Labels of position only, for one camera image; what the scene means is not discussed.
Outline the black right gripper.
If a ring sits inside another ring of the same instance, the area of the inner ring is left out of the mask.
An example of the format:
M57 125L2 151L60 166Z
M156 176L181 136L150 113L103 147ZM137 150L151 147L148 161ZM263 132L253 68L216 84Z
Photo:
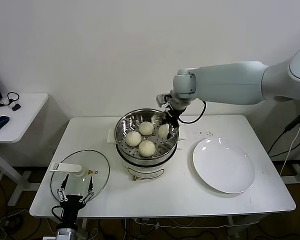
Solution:
M166 138L169 140L178 134L179 117L181 112L175 109L166 109L163 112L162 126L169 124Z

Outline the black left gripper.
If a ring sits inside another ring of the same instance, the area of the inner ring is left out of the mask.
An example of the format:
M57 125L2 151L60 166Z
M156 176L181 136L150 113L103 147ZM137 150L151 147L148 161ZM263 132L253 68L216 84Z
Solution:
M69 174L62 181L60 188L57 189L60 206L63 209L61 214L61 222L65 224L76 224L78 213L85 207L85 204L94 196L93 177L90 177L87 194L82 195L67 194L65 188L69 179Z

